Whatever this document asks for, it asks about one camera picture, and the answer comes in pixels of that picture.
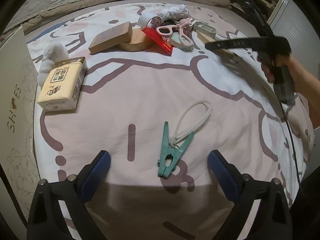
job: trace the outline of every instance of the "clothespin jaw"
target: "clothespin jaw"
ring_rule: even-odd
[[[177,162],[179,161],[182,154],[185,152],[187,147],[189,146],[195,132],[192,132],[188,135],[184,143],[179,147],[179,149],[172,148],[169,145],[169,125],[168,122],[164,122],[163,128],[163,137],[162,137],[162,145],[161,145],[161,155],[160,160],[158,160],[158,176],[167,178],[170,173],[175,170]],[[170,159],[171,163],[169,166],[166,166],[165,160]]]

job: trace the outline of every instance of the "white cord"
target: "white cord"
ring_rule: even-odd
[[[193,126],[193,127],[188,127],[186,130],[178,133],[179,131],[179,127],[180,127],[180,124],[182,122],[182,119],[185,117],[185,115],[187,114],[187,112],[190,111],[191,108],[199,105],[199,104],[203,104],[205,105],[208,110],[207,112],[204,114],[204,116],[199,120],[199,122],[197,123],[197,125]],[[177,127],[174,131],[174,134],[172,137],[169,138],[169,142],[170,142],[170,146],[173,148],[175,144],[177,144],[178,142],[182,141],[185,137],[187,137],[190,133],[198,130],[203,124],[204,122],[208,119],[210,113],[212,111],[212,106],[211,104],[208,102],[208,101],[198,101],[198,102],[195,102],[193,103],[191,106],[189,106],[184,112],[183,114],[181,115],[179,121],[178,121],[178,124],[177,124]]]

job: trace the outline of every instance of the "human hand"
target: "human hand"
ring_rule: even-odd
[[[261,69],[264,72],[269,83],[275,81],[275,76],[272,74],[269,66],[262,63],[261,58],[258,56],[257,60],[261,62]],[[308,72],[304,66],[291,55],[276,55],[276,66],[280,67],[282,65],[287,65],[290,75],[293,79],[293,85],[295,92],[302,92],[303,86],[305,84],[305,79],[303,78]]]

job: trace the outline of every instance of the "pink scissors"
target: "pink scissors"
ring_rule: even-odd
[[[159,33],[161,36],[171,36],[173,34],[173,31],[172,29],[173,28],[176,28],[176,29],[179,29],[179,41],[180,43],[186,47],[186,48],[189,48],[191,46],[193,46],[193,41],[183,33],[183,29],[186,25],[191,25],[191,21],[190,19],[181,19],[179,21],[179,23],[177,25],[167,25],[167,26],[160,26],[160,27],[157,27],[157,33]],[[160,30],[169,30],[169,33],[162,33]],[[185,43],[183,41],[182,38],[185,38],[188,43]]]

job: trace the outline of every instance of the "cartoon print bedding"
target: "cartoon print bedding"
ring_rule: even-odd
[[[171,4],[128,4],[96,10],[48,29],[28,47],[39,70],[44,48],[53,40],[71,57],[85,56],[88,70],[77,110],[42,113],[35,105],[35,149],[41,178],[50,182],[77,174],[100,150],[111,154],[110,171],[87,208],[108,239],[212,239],[233,204],[207,169],[207,155],[218,149],[241,173],[283,183],[289,206],[298,183],[289,133],[249,49],[232,50],[233,59],[204,48],[196,33],[192,52],[174,48],[165,55],[157,45],[141,52],[117,47],[90,55],[96,34],[126,21],[137,28],[141,12]],[[244,37],[214,11],[188,6],[190,15],[209,23],[224,38]],[[213,111],[196,133],[168,179],[157,176],[164,121],[169,135],[181,113],[207,100]],[[181,129],[193,125],[206,108],[187,114]],[[285,106],[302,178],[314,133],[300,98]],[[241,238],[253,222],[251,213]],[[63,213],[73,228],[66,207]]]

